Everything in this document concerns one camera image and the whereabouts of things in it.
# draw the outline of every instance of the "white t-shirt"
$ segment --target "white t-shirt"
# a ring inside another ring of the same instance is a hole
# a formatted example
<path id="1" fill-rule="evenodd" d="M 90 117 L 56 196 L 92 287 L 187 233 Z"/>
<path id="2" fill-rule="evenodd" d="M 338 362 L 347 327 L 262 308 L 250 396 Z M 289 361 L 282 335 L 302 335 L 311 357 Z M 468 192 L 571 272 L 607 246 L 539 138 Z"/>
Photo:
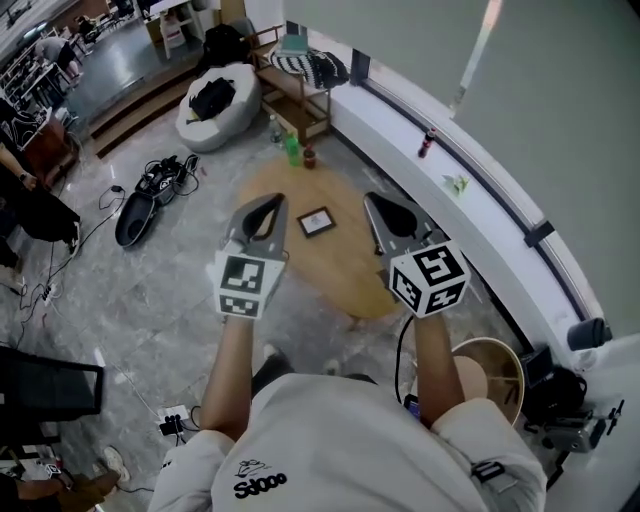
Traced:
<path id="1" fill-rule="evenodd" d="M 505 472 L 481 484 L 471 465 L 484 461 Z M 291 374 L 255 397 L 237 443 L 202 431 L 170 450 L 149 511 L 542 511 L 545 485 L 489 400 L 429 431 L 378 386 Z"/>
<path id="2" fill-rule="evenodd" d="M 60 51 L 68 41 L 61 37 L 51 36 L 40 39 L 36 43 L 36 55 L 44 57 L 49 62 L 56 62 Z"/>

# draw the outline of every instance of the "green bottle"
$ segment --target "green bottle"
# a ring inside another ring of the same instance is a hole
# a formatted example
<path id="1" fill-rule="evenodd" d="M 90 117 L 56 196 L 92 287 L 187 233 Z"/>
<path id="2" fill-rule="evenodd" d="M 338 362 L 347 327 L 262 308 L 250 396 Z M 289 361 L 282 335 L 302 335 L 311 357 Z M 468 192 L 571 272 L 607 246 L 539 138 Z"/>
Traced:
<path id="1" fill-rule="evenodd" d="M 285 147 L 287 149 L 287 156 L 289 157 L 289 165 L 300 167 L 300 145 L 293 133 L 287 135 Z"/>

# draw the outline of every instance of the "electronic equipment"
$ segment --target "electronic equipment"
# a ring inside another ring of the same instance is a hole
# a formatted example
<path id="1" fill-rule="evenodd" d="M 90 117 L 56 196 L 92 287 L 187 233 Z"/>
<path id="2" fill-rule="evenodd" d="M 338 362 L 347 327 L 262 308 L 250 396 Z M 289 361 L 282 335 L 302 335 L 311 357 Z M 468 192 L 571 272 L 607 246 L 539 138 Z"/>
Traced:
<path id="1" fill-rule="evenodd" d="M 621 400 L 618 407 L 612 408 L 606 416 L 599 416 L 593 410 L 587 410 L 554 418 L 543 427 L 545 437 L 542 444 L 546 448 L 561 451 L 590 452 L 598 446 L 605 432 L 606 435 L 611 435 L 618 424 L 623 405 L 624 400 Z"/>
<path id="2" fill-rule="evenodd" d="M 439 313 L 462 301 L 469 267 L 452 241 L 435 243 L 429 216 L 406 199 L 369 192 L 364 209 L 376 254 L 389 272 L 389 290 L 417 316 Z"/>
<path id="3" fill-rule="evenodd" d="M 218 313 L 262 317 L 286 264 L 287 210 L 283 194 L 269 194 L 233 214 L 221 240 L 222 250 L 216 252 L 215 263 L 207 266 Z M 269 216 L 264 234 L 259 234 Z"/>

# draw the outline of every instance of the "small jar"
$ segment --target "small jar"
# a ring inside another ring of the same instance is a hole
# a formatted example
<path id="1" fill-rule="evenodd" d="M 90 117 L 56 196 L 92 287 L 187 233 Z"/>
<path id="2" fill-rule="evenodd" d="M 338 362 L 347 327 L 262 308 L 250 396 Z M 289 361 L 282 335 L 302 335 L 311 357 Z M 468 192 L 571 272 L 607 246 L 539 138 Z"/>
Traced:
<path id="1" fill-rule="evenodd" d="M 311 145 L 308 145 L 304 148 L 304 152 L 302 153 L 304 156 L 304 166 L 307 169 L 313 169 L 316 166 L 316 152 L 313 150 Z"/>

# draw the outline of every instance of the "person in background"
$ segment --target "person in background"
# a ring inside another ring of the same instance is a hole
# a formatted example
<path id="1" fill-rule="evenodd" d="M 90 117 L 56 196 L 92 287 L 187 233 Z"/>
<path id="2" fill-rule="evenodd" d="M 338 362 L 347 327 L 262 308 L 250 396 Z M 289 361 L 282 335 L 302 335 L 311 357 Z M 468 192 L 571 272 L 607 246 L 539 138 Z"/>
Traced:
<path id="1" fill-rule="evenodd" d="M 0 196 L 16 213 L 18 223 L 32 238 L 62 240 L 74 257 L 80 248 L 80 217 L 47 192 L 9 136 L 0 129 Z M 8 246 L 0 247 L 0 265 L 15 268 L 18 257 Z"/>
<path id="2" fill-rule="evenodd" d="M 94 471 L 102 473 L 93 480 L 75 475 L 74 486 L 67 490 L 57 479 L 23 482 L 0 473 L 0 503 L 7 512 L 88 512 L 104 502 L 118 483 L 130 479 L 122 457 L 115 448 L 104 450 L 106 465 L 98 462 Z"/>
<path id="3" fill-rule="evenodd" d="M 69 42 L 62 37 L 51 36 L 40 39 L 36 43 L 35 53 L 37 57 L 44 57 L 49 62 L 57 64 L 70 81 L 79 80 L 82 76 L 75 61 L 76 54 L 69 46 Z"/>
<path id="4" fill-rule="evenodd" d="M 96 22 L 84 14 L 74 20 L 78 24 L 78 34 L 82 36 L 85 44 L 94 43 L 100 33 L 96 30 Z"/>

